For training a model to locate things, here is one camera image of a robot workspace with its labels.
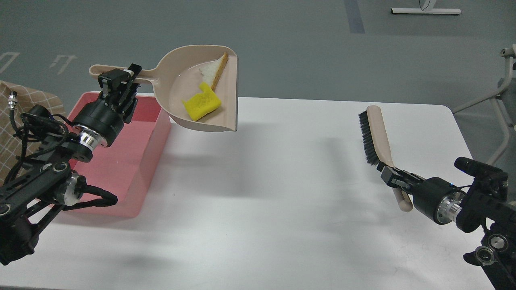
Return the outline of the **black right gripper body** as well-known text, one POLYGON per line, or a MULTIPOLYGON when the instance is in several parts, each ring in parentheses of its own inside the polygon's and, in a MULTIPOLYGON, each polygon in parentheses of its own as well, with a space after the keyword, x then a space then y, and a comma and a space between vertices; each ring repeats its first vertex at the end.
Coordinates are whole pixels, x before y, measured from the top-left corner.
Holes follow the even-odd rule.
POLYGON ((439 178, 428 178, 422 183, 411 183, 406 190, 413 198, 415 208, 439 225, 456 222, 461 202, 466 193, 454 184, 439 178))

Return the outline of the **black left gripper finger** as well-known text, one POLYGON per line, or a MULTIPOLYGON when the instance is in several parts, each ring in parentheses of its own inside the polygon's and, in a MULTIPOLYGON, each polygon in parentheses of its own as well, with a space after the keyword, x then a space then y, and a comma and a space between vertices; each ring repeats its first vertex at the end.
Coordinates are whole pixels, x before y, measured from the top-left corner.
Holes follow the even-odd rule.
POLYGON ((104 97, 117 94, 120 85, 130 79, 130 73, 127 70, 113 69, 98 75, 98 83, 102 89, 104 97))
POLYGON ((122 69, 125 85, 121 90, 121 97, 135 97, 140 84, 136 83, 136 78, 142 71, 142 66, 131 64, 129 68, 122 69))

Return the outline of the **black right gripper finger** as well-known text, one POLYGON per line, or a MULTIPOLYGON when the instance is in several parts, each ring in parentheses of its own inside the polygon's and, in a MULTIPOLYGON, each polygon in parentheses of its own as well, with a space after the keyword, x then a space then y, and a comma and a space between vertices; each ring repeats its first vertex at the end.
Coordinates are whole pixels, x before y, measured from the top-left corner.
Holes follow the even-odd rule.
POLYGON ((404 183, 422 183, 426 179, 418 176, 415 173, 407 172, 406 170, 398 170, 398 174, 400 175, 399 179, 404 183))
POLYGON ((412 189, 411 183, 404 183, 399 179, 400 175, 398 174, 398 168, 385 166, 380 170, 380 178, 385 182, 385 184, 391 188, 397 188, 401 190, 412 189))

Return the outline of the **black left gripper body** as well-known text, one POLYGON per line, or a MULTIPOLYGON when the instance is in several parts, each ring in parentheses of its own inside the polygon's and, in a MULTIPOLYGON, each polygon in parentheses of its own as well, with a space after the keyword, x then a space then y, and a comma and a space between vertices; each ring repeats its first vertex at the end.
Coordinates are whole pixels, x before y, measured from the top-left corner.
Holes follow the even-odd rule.
POLYGON ((136 92, 131 92, 128 97, 125 101, 109 104, 100 93, 95 101, 87 103, 73 119, 74 130, 94 132, 100 138, 102 147, 110 147, 124 125, 131 123, 136 111, 136 92))

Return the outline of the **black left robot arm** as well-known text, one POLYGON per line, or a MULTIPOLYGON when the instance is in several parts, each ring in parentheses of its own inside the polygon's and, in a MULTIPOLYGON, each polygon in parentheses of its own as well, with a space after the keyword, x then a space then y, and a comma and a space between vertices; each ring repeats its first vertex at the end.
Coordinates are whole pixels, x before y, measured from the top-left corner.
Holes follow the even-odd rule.
POLYGON ((88 163, 96 147, 110 147, 137 106, 136 78, 142 67, 112 68, 98 75, 101 92, 73 120, 41 105, 15 123, 17 92, 8 97, 14 137, 21 140, 17 163, 1 187, 0 260, 3 265, 34 253, 39 235, 61 211, 112 206, 115 195, 88 185, 70 160, 88 163))

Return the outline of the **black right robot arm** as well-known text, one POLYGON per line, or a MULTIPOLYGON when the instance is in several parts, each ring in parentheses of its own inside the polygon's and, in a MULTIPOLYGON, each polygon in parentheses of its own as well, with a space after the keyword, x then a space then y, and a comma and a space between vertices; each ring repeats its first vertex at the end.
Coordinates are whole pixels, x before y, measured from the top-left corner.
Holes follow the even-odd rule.
POLYGON ((507 201, 508 174, 466 157, 457 158, 454 165, 472 176, 467 191, 442 178, 424 179, 382 162, 377 170, 387 186, 412 196, 414 207, 433 222, 454 222, 464 233, 482 227, 481 245, 464 254, 464 261, 481 267, 496 290, 514 290, 515 206, 507 201))

